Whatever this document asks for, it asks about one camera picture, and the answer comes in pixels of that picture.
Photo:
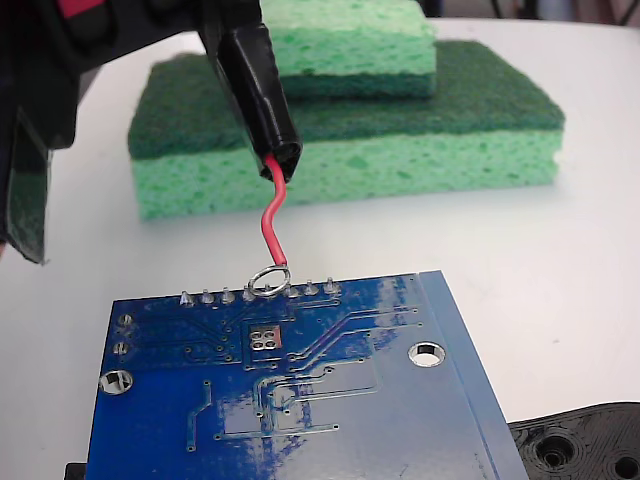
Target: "sponge scrub pad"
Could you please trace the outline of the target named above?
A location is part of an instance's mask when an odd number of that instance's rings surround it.
[[[427,97],[435,35],[414,0],[262,2],[289,99]]]
[[[560,109],[483,45],[437,48],[430,100],[290,102],[305,148],[288,205],[553,180]],[[202,57],[154,67],[129,147],[143,218],[263,208],[273,196]]]

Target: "black plastic part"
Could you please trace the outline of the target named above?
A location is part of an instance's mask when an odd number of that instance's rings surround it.
[[[530,480],[640,479],[640,403],[509,425]]]
[[[73,143],[79,80],[31,3],[0,9],[0,240],[42,263],[48,150]]]
[[[84,480],[86,474],[86,463],[68,463],[64,471],[64,480]]]
[[[291,178],[302,143],[259,0],[106,0],[69,18],[57,0],[0,0],[0,242],[44,260],[48,151],[73,143],[80,76],[188,30],[228,79],[261,175],[274,153]]]
[[[257,1],[238,2],[211,19],[205,6],[201,33],[207,55],[238,109],[257,155],[260,175],[271,179],[264,164],[273,153],[288,182],[296,169],[302,142],[280,83],[269,37]]]

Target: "screw hole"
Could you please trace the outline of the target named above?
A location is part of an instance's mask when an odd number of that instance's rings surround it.
[[[445,352],[437,343],[416,343],[409,349],[409,358],[418,367],[437,367],[444,362]]]
[[[616,474],[625,480],[638,478],[640,466],[638,462],[631,457],[622,457],[616,462]]]
[[[538,444],[536,454],[542,463],[555,469],[569,463],[575,455],[575,450],[566,438],[552,436]]]
[[[111,370],[100,377],[98,387],[107,395],[122,395],[133,386],[133,376],[126,370]]]

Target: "white surface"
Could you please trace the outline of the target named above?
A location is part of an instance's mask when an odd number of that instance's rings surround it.
[[[490,45],[562,107],[556,184],[285,209],[294,279],[443,270],[508,421],[640,401],[640,33],[438,27]],[[129,122],[151,62],[194,44],[171,39],[101,72],[76,144],[54,158],[50,263],[0,262],[0,478],[62,479],[84,461],[114,299],[240,288],[269,263],[260,212],[137,219]]]

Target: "green sponge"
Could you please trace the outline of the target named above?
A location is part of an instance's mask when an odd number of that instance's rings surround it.
[[[414,0],[271,0],[262,10],[289,99],[435,90],[434,30]]]
[[[442,42],[430,100],[290,102],[305,146],[288,205],[547,184],[564,116],[475,42]],[[260,178],[206,60],[153,68],[129,132],[143,218],[263,208]]]

